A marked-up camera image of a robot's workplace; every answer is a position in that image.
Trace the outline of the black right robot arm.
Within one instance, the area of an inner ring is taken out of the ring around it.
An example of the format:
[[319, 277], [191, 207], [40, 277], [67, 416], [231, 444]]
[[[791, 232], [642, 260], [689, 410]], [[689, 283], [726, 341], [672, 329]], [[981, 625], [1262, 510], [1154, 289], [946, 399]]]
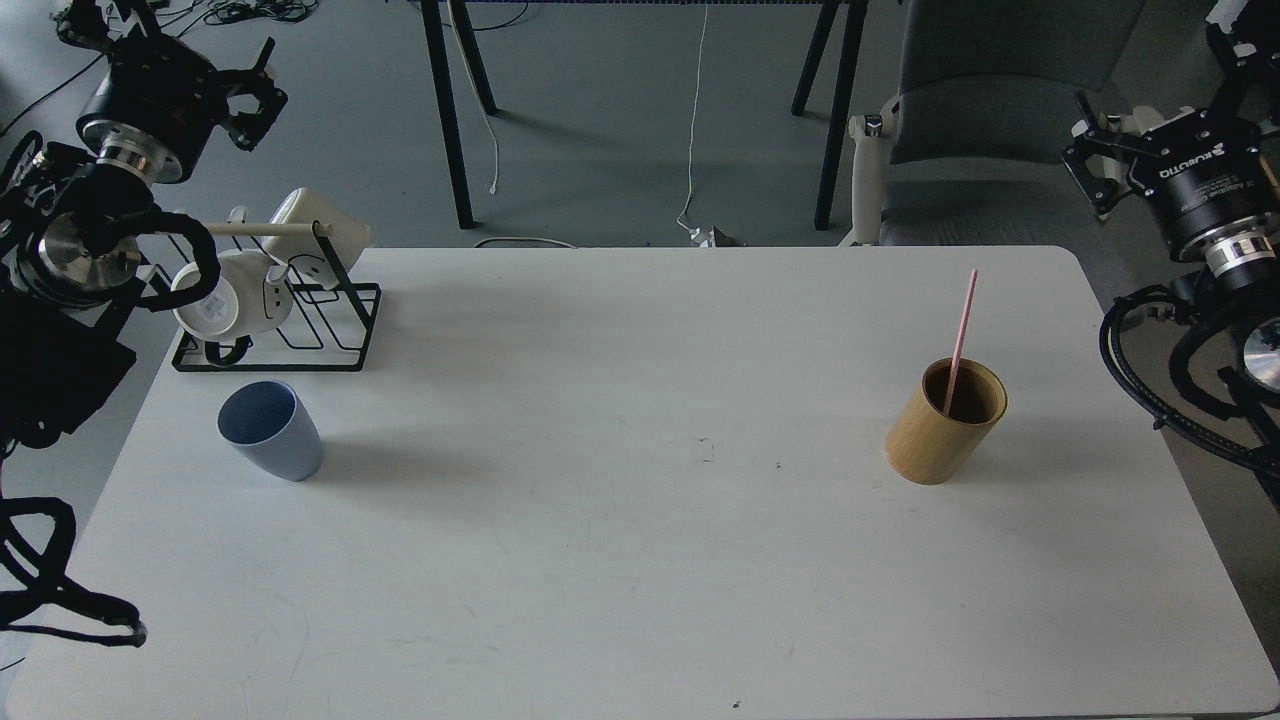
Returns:
[[[1100, 351], [1110, 375], [1153, 420], [1251, 471], [1277, 502], [1277, 179], [1263, 131], [1219, 104], [1171, 119], [1106, 115], [1083, 92], [1062, 161], [1098, 218], [1135, 196], [1174, 263], [1192, 272], [1114, 300]], [[1123, 325], [1135, 314], [1184, 328], [1170, 348], [1170, 401], [1134, 370]]]

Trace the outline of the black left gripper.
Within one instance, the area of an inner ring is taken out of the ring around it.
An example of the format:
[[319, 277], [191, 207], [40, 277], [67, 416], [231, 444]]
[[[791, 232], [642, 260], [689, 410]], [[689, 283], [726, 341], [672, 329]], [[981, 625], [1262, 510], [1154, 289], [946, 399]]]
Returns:
[[[97, 149], [110, 128], [128, 127], [157, 141], [173, 158], [197, 158], [221, 124], [233, 145], [253, 151], [289, 99], [269, 72], [275, 46], [274, 38], [265, 38], [250, 68], [216, 72], [207, 58], [168, 36], [118, 40], [108, 73], [77, 122], [77, 135]], [[256, 110], [229, 113], [227, 99], [247, 97], [256, 101]]]

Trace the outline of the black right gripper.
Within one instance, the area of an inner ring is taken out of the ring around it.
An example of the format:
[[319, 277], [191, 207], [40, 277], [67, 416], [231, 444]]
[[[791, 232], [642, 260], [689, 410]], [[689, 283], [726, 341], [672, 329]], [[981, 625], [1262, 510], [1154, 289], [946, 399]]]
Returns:
[[1096, 220], [1107, 222], [1135, 191], [1170, 251], [1201, 251], [1208, 236], [1243, 222], [1276, 232], [1277, 179], [1261, 155], [1254, 122], [1190, 110], [1161, 123], [1151, 106], [1114, 114], [1096, 111], [1085, 92], [1073, 99], [1082, 117], [1073, 138], [1105, 149], [1062, 150]]

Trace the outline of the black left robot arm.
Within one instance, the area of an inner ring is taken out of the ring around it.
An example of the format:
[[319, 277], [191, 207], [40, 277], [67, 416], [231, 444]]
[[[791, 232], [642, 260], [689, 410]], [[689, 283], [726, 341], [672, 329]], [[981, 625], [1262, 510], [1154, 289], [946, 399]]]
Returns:
[[184, 307], [224, 277], [209, 228], [164, 211], [155, 184], [186, 182], [212, 132], [253, 150], [287, 95], [264, 42], [250, 68], [218, 69], [177, 37], [108, 45], [108, 73], [77, 122], [79, 146], [29, 133], [3, 173], [3, 456], [79, 429], [136, 352], [136, 309]]

